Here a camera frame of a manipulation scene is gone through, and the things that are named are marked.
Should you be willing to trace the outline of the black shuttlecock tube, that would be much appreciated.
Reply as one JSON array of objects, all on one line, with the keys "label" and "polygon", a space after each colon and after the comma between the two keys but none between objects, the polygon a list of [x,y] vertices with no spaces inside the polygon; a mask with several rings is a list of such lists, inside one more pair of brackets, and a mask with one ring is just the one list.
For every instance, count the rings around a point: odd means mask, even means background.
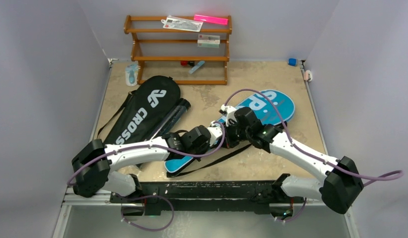
[{"label": "black shuttlecock tube", "polygon": [[167,132],[169,132],[174,125],[178,122],[181,116],[188,111],[191,104],[188,100],[181,98],[176,105],[169,111],[163,121],[157,126],[157,128],[151,133],[149,139],[154,139]]}]

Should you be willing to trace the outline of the black Crossway racket bag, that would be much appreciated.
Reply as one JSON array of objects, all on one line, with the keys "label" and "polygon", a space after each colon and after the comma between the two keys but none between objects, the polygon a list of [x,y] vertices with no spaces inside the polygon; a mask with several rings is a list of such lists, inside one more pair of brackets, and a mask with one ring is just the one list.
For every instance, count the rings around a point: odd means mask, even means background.
[{"label": "black Crossway racket bag", "polygon": [[104,144],[142,142],[176,108],[181,90],[172,77],[156,75],[129,92],[114,114],[120,114]]}]

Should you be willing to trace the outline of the blue racket bag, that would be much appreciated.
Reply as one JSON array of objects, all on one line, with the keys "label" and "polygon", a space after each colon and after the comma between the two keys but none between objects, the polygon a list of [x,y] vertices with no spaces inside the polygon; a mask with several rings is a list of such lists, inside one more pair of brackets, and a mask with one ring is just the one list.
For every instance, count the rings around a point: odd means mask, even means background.
[{"label": "blue racket bag", "polygon": [[[282,118],[285,123],[288,123],[295,113],[295,103],[293,100],[288,95],[273,89],[263,90],[261,94],[254,93],[248,96],[237,104],[235,109],[238,110],[243,107],[252,109],[262,124],[279,126],[282,126],[280,118]],[[199,160],[199,158],[186,156],[182,159],[166,161],[164,164],[166,176],[174,178],[192,173],[192,170],[186,171],[186,168],[194,161]]]}]

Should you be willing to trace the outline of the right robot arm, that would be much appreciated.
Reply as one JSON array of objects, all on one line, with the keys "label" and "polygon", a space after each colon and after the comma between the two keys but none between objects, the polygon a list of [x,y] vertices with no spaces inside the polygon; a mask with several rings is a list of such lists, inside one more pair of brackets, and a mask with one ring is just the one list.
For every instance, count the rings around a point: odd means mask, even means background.
[{"label": "right robot arm", "polygon": [[321,200],[339,214],[345,214],[364,189],[355,162],[344,156],[337,159],[320,153],[287,135],[285,125],[263,124],[249,107],[236,109],[222,105],[229,144],[247,140],[254,147],[280,156],[306,170],[313,178],[283,175],[272,188],[275,200],[289,197]]}]

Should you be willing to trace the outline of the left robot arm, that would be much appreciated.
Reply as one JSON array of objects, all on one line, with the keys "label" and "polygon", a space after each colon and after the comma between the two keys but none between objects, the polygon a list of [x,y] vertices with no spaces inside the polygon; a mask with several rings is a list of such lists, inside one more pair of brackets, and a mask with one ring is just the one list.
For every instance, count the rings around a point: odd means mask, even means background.
[{"label": "left robot arm", "polygon": [[123,196],[130,203],[141,198],[137,176],[118,170],[130,165],[182,159],[185,156],[205,157],[210,147],[223,136],[219,126],[197,126],[180,135],[167,133],[144,142],[107,144],[90,141],[71,161],[74,170],[69,179],[75,194],[92,197],[106,189]]}]

